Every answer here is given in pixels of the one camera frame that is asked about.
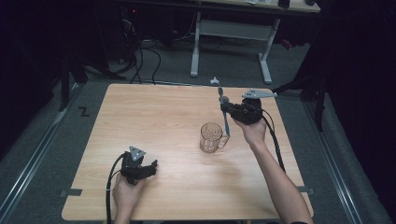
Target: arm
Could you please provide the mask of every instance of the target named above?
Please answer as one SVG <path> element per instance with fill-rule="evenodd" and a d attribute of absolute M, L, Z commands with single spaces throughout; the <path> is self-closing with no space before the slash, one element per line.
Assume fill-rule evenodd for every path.
<path fill-rule="evenodd" d="M 237 120 L 235 120 L 235 123 L 242 128 L 245 139 L 259 163 L 271 199 L 282 221 L 285 223 L 295 221 L 313 223 L 300 191 L 283 172 L 268 150 L 267 145 L 265 145 L 266 125 L 264 120 L 261 119 L 259 122 L 250 125 L 245 125 Z"/>
<path fill-rule="evenodd" d="M 113 198 L 117 206 L 114 224 L 129 224 L 131 215 L 137 205 L 146 179 L 141 179 L 133 186 L 128 183 L 125 176 L 117 174 L 116 185 L 113 189 Z"/>

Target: glass mug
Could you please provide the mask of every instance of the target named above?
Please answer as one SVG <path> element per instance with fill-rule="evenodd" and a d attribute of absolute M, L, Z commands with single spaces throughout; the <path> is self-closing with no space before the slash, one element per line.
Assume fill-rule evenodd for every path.
<path fill-rule="evenodd" d="M 206 153 L 213 153 L 218 148 L 223 148 L 230 139 L 217 123 L 206 123 L 201 128 L 200 148 Z"/>

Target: wrist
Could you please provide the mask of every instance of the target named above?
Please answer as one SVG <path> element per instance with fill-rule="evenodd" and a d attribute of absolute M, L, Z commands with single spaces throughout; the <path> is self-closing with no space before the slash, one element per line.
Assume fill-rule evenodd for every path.
<path fill-rule="evenodd" d="M 114 224 L 129 224 L 131 221 L 132 211 L 128 210 L 117 210 L 117 214 L 114 218 Z"/>
<path fill-rule="evenodd" d="M 253 152 L 268 151 L 268 147 L 265 145 L 265 142 L 256 141 L 250 143 L 249 146 Z"/>

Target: metal bracket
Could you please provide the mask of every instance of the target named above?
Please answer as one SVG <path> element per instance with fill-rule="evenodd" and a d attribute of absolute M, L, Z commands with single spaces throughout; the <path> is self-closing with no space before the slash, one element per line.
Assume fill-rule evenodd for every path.
<path fill-rule="evenodd" d="M 250 89 L 250 91 L 247 91 L 244 94 L 242 94 L 242 97 L 248 99 L 260 99 L 265 97 L 277 97 L 277 94 L 276 92 L 257 91 L 254 89 Z"/>
<path fill-rule="evenodd" d="M 137 148 L 137 147 L 129 147 L 129 150 L 131 151 L 131 156 L 133 161 L 137 161 L 140 158 L 142 158 L 146 152 Z"/>

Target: wire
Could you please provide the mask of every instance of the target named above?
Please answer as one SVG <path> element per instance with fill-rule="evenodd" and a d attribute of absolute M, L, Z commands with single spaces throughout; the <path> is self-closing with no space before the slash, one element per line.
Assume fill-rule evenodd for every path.
<path fill-rule="evenodd" d="M 116 171 L 116 173 L 114 173 L 111 178 L 113 178 L 116 174 L 118 174 L 119 172 L 121 172 L 121 170 Z"/>
<path fill-rule="evenodd" d="M 157 65 L 157 67 L 155 68 L 154 73 L 151 75 L 152 84 L 156 85 L 156 84 L 155 84 L 155 80 L 154 80 L 154 76 L 155 76 L 155 73 L 158 71 L 158 68 L 160 68 L 160 65 L 161 65 L 161 55 L 160 55 L 159 53 L 157 53 L 157 52 L 156 52 L 155 50 L 153 50 L 153 49 L 146 49 L 146 50 L 149 50 L 149 51 L 151 51 L 151 52 L 157 54 L 157 56 L 158 56 L 158 60 L 159 60 L 159 61 L 158 61 L 158 65 Z"/>
<path fill-rule="evenodd" d="M 182 39 L 185 39 L 185 38 L 190 38 L 191 36 L 193 36 L 193 35 L 189 35 L 189 34 L 190 34 L 190 32 L 192 30 L 192 26 L 194 25 L 194 22 L 196 20 L 196 15 L 197 15 L 197 13 L 194 12 L 194 15 L 192 16 L 192 21 L 191 21 L 191 25 L 190 25 L 189 31 L 187 31 L 187 33 L 184 34 L 181 38 L 174 39 L 174 41 L 182 40 Z"/>
<path fill-rule="evenodd" d="M 161 61 L 162 61 L 162 59 L 161 59 L 161 55 L 157 52 L 157 51 L 155 51 L 155 50 L 153 50 L 153 49 L 150 49 L 150 48 L 148 48 L 148 49 L 146 49 L 146 48 L 144 48 L 144 50 L 148 50 L 148 51 L 151 51 L 151 52 L 153 52 L 153 53 L 155 53 L 157 56 L 158 56 L 158 65 L 157 65 L 157 67 L 155 68 L 155 70 L 154 70 L 154 72 L 153 72 L 153 74 L 151 75 L 151 82 L 152 82 L 152 84 L 154 84 L 154 85 L 156 85 L 156 82 L 155 82 L 155 79 L 154 79 L 154 77 L 155 77 L 155 74 L 157 73 L 157 71 L 158 71 L 158 69 L 160 68 L 160 65 L 161 65 Z M 136 68 L 136 73 L 134 74 L 134 76 L 133 76 L 133 78 L 131 79 L 131 82 L 129 83 L 129 84 L 132 84 L 133 82 L 134 82 L 134 79 L 136 78 L 136 77 L 138 77 L 139 78 L 139 83 L 140 84 L 142 84 L 142 80 L 141 80 L 141 78 L 140 78 L 140 76 L 139 76 L 139 72 L 140 72 L 140 70 L 141 70 L 141 68 L 142 68 L 142 66 L 143 66 L 143 51 L 142 51 L 142 48 L 139 48 L 139 52 L 140 52 L 140 58 L 141 58 L 141 64 L 140 64 L 140 66 L 139 66 L 139 68 Z"/>
<path fill-rule="evenodd" d="M 208 39 L 209 39 L 209 40 L 217 40 L 218 37 L 217 37 L 217 38 L 214 38 L 214 37 L 210 38 L 210 37 L 209 37 Z M 218 40 L 218 42 L 219 42 L 219 44 L 218 44 L 217 46 L 215 46 L 214 48 L 205 48 L 202 44 L 200 44 L 199 47 L 202 48 L 202 49 L 216 50 L 216 49 L 219 49 L 219 48 L 223 45 L 222 39 L 221 39 L 221 40 Z"/>
<path fill-rule="evenodd" d="M 155 47 L 157 47 L 157 44 L 158 44 L 158 40 L 143 40 L 142 42 L 154 42 L 154 44 L 152 45 L 152 46 L 150 46 L 150 47 L 145 47 L 145 48 L 142 48 L 142 49 L 153 49 L 153 48 L 155 48 Z"/>
<path fill-rule="evenodd" d="M 113 167 L 111 167 L 110 174 L 108 175 L 107 185 L 106 185 L 106 215 L 107 215 L 107 224 L 111 224 L 111 208 L 110 208 L 110 191 L 111 191 L 111 179 L 113 178 L 113 172 L 116 168 L 117 163 L 119 163 L 120 159 L 124 158 L 125 153 L 120 155 L 117 160 L 114 162 Z"/>
<path fill-rule="evenodd" d="M 189 40 L 189 39 L 191 39 L 192 37 L 195 37 L 195 35 L 189 35 L 189 36 L 186 36 L 184 38 L 179 38 L 176 41 L 174 40 L 173 43 L 178 45 L 178 46 L 181 46 L 181 47 L 191 46 L 194 43 L 194 40 Z M 188 41 L 188 43 L 187 44 L 180 44 L 180 42 L 182 42 L 182 41 L 184 41 L 184 42 Z"/>
<path fill-rule="evenodd" d="M 265 114 L 267 114 L 268 115 L 268 117 L 270 118 L 270 120 L 271 120 L 271 123 L 272 123 L 272 127 L 273 127 L 273 130 L 275 131 L 275 124 L 274 124 L 274 120 L 272 119 L 272 117 L 271 117 L 271 115 L 266 111 L 266 110 L 263 110 L 263 112 L 265 113 Z"/>
<path fill-rule="evenodd" d="M 286 173 L 285 164 L 283 164 L 282 155 L 280 154 L 279 143 L 277 142 L 277 138 L 276 138 L 276 135 L 275 135 L 274 121 L 273 121 L 273 119 L 271 118 L 271 116 L 270 116 L 265 110 L 263 110 L 263 111 L 270 117 L 270 119 L 271 119 L 271 121 L 272 121 L 273 127 L 271 127 L 270 123 L 269 123 L 268 120 L 265 118 L 265 116 L 262 116 L 262 118 L 264 119 L 265 123 L 267 124 L 267 127 L 268 127 L 268 129 L 269 129 L 269 131 L 270 131 L 271 136 L 273 137 L 274 145 L 275 145 L 276 157 L 277 157 L 277 161 L 278 161 L 278 163 L 279 163 L 279 166 L 280 166 L 280 168 L 282 168 L 283 172 Z"/>
<path fill-rule="evenodd" d="M 141 69 L 142 66 L 143 66 L 143 52 L 142 52 L 142 48 L 139 48 L 139 52 L 140 52 L 140 59 L 141 59 L 142 61 L 141 61 L 140 65 L 139 65 L 139 68 L 136 67 L 136 72 L 134 73 L 134 76 L 132 77 L 131 82 L 130 82 L 129 84 L 132 84 L 132 83 L 134 82 L 134 79 L 135 79 L 136 77 L 139 77 L 139 83 L 142 84 L 142 80 L 141 80 L 141 78 L 140 78 L 140 76 L 139 76 L 140 69 Z"/>
<path fill-rule="evenodd" d="M 229 44 L 229 45 L 236 45 L 236 46 L 252 45 L 252 44 L 259 42 L 259 40 L 254 40 L 254 39 L 244 40 L 243 43 L 231 41 L 231 40 L 235 40 L 235 39 L 242 39 L 242 38 L 223 38 L 223 42 L 226 44 Z"/>

